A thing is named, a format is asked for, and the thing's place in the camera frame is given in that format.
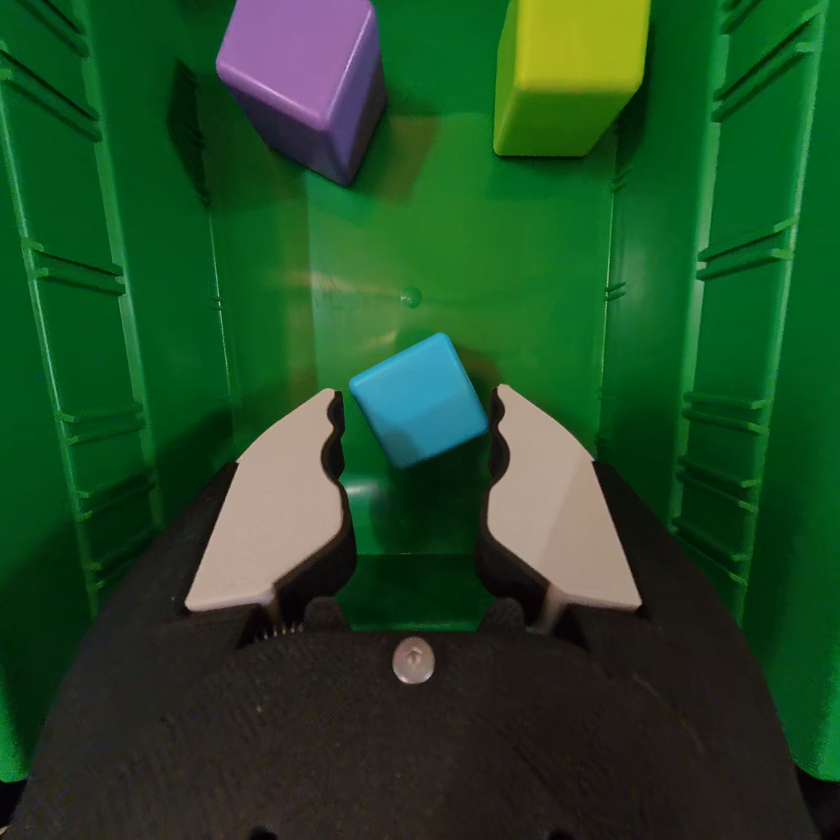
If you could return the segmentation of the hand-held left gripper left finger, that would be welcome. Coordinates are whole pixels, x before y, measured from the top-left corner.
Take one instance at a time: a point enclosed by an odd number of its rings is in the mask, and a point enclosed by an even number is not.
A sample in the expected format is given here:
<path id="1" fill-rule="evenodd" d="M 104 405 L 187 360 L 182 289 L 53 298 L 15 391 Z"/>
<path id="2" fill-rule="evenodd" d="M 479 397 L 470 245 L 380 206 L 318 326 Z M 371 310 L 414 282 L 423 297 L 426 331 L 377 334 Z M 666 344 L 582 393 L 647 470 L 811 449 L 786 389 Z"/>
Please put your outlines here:
<path id="1" fill-rule="evenodd" d="M 237 459 L 185 599 L 190 613 L 258 606 L 284 624 L 336 595 L 356 567 L 342 393 L 326 388 Z"/>

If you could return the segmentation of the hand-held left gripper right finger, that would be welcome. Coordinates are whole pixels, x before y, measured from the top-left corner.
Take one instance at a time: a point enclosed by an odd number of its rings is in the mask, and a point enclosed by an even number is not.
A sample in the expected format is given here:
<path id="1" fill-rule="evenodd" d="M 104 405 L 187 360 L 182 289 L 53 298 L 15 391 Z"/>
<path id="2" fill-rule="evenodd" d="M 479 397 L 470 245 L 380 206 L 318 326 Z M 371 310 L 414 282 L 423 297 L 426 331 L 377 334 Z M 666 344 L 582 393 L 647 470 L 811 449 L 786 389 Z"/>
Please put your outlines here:
<path id="1" fill-rule="evenodd" d="M 509 385 L 491 395 L 489 430 L 480 582 L 534 631 L 553 630 L 569 606 L 635 613 L 643 600 L 587 449 Z"/>

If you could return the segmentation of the blue cube block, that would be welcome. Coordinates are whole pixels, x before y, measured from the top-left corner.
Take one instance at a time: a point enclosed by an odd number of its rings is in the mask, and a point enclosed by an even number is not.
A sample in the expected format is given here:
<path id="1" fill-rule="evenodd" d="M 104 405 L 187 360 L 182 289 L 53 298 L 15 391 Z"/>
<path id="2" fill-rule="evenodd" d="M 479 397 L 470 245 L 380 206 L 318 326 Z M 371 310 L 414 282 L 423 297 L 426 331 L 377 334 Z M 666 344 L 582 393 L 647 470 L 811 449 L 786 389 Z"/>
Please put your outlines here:
<path id="1" fill-rule="evenodd" d="M 443 455 L 488 430 L 476 389 L 443 332 L 356 374 L 349 388 L 397 469 Z"/>

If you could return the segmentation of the green plastic bin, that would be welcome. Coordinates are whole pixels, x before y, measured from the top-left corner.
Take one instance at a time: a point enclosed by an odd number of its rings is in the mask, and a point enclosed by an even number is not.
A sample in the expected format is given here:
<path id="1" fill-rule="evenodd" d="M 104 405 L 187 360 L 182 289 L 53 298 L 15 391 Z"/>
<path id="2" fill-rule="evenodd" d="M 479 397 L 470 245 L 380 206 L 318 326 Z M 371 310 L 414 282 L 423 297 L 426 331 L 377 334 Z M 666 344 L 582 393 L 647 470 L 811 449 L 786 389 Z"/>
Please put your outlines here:
<path id="1" fill-rule="evenodd" d="M 391 467 L 350 378 L 453 341 L 614 466 L 838 781 L 838 2 L 652 2 L 581 159 L 491 147 L 508 2 L 373 2 L 352 186 L 215 70 L 234 2 L 2 2 L 2 783 L 80 640 L 226 461 L 324 387 L 363 628 L 467 628 L 487 437 Z"/>

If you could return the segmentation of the purple block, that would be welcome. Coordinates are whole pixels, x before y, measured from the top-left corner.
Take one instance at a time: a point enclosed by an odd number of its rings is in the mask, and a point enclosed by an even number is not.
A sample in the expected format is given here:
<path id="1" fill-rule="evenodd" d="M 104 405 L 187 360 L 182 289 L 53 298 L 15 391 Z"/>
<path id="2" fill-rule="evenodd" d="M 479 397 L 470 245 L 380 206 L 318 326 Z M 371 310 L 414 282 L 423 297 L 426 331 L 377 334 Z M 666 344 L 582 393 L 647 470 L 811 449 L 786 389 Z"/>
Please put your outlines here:
<path id="1" fill-rule="evenodd" d="M 371 2 L 237 1 L 216 70 L 272 150 L 353 183 L 386 105 Z"/>

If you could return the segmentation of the lime green block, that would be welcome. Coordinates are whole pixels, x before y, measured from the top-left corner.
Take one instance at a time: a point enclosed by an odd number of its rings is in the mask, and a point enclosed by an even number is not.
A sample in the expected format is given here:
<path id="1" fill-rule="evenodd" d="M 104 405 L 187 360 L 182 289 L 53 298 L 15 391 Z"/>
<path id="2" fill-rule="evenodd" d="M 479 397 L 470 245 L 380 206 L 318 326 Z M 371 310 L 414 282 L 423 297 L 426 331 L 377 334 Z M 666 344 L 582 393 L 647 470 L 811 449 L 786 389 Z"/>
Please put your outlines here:
<path id="1" fill-rule="evenodd" d="M 582 158 L 640 88 L 649 1 L 510 1 L 497 51 L 493 151 Z"/>

